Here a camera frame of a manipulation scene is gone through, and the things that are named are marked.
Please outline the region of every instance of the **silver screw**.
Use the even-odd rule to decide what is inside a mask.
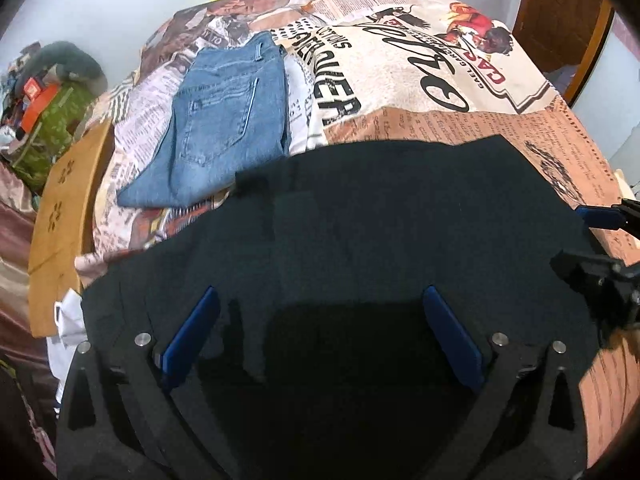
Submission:
[[[89,343],[88,341],[82,341],[78,345],[78,348],[76,348],[76,350],[78,350],[79,354],[86,354],[89,350],[91,350],[91,343]]]
[[[133,341],[138,346],[146,346],[151,343],[151,336],[147,332],[140,332]]]
[[[497,346],[507,346],[509,344],[509,338],[502,332],[496,332],[491,336],[491,341]]]
[[[564,354],[566,352],[566,345],[562,341],[554,341],[551,348],[559,354]]]

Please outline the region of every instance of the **bed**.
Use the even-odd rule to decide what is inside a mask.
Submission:
[[[198,51],[241,46],[270,30],[286,48],[290,155],[340,142],[413,139],[460,144],[504,136],[569,206],[620,200],[612,171],[560,94],[508,28],[455,0],[217,0],[179,10],[142,46],[140,66],[102,95],[84,129],[114,124],[115,150],[94,208],[95,251],[76,258],[85,283],[107,264],[175,235],[220,206],[116,205],[149,163],[172,98]],[[595,232],[607,253],[640,260],[627,234]],[[618,334],[580,392],[592,465],[640,395],[638,345]]]

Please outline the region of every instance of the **brown door frame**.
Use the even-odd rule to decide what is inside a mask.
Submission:
[[[520,1],[520,9],[518,10],[516,23],[513,26],[513,35],[516,40],[518,39],[519,32],[524,27],[523,20],[524,16],[526,16],[529,4],[530,0]],[[604,42],[607,39],[607,34],[609,33],[614,15],[615,9],[611,5],[611,2],[609,0],[602,0],[600,13],[598,14],[598,19],[593,29],[593,34],[591,35],[589,44],[587,45],[587,49],[582,56],[582,60],[575,72],[574,78],[562,96],[569,106],[575,103],[575,100],[578,98],[578,95],[580,95],[582,88],[584,88],[587,79],[595,67],[598,57],[602,51],[602,47],[604,46]]]

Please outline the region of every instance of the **denim fabric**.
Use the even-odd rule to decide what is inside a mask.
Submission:
[[[176,95],[156,156],[118,192],[124,207],[187,207],[237,171],[289,153],[283,54],[268,32],[245,46],[201,50]]]

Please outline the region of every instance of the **pink satin curtain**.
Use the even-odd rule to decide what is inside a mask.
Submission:
[[[0,352],[31,371],[40,403],[49,412],[57,381],[49,370],[46,340],[31,336],[28,319],[34,220],[31,193],[0,163]]]

